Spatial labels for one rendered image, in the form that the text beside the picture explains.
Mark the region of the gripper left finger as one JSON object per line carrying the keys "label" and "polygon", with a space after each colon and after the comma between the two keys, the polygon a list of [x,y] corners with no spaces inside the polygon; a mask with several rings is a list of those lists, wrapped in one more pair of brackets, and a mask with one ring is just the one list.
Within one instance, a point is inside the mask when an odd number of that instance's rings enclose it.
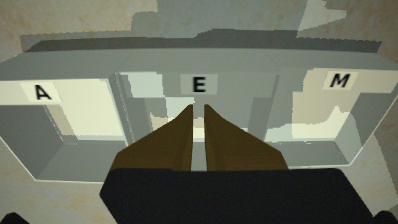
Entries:
{"label": "gripper left finger", "polygon": [[192,149],[193,105],[188,105],[176,118],[119,151],[109,172],[117,168],[191,171]]}

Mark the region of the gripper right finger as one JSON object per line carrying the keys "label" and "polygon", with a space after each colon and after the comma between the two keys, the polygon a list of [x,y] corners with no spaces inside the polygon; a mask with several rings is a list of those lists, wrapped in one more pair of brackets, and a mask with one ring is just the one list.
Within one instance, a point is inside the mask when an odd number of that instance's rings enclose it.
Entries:
{"label": "gripper right finger", "polygon": [[225,120],[208,104],[204,105],[204,140],[207,171],[289,169],[279,150]]}

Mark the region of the grey three-compartment bin rack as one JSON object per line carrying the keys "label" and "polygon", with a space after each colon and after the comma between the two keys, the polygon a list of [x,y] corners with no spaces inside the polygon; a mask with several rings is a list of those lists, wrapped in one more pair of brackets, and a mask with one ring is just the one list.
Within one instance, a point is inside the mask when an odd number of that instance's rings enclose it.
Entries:
{"label": "grey three-compartment bin rack", "polygon": [[104,184],[119,151],[193,105],[191,171],[207,171],[208,104],[288,168],[350,166],[397,97],[398,64],[375,53],[27,52],[0,63],[0,139],[35,181]]}

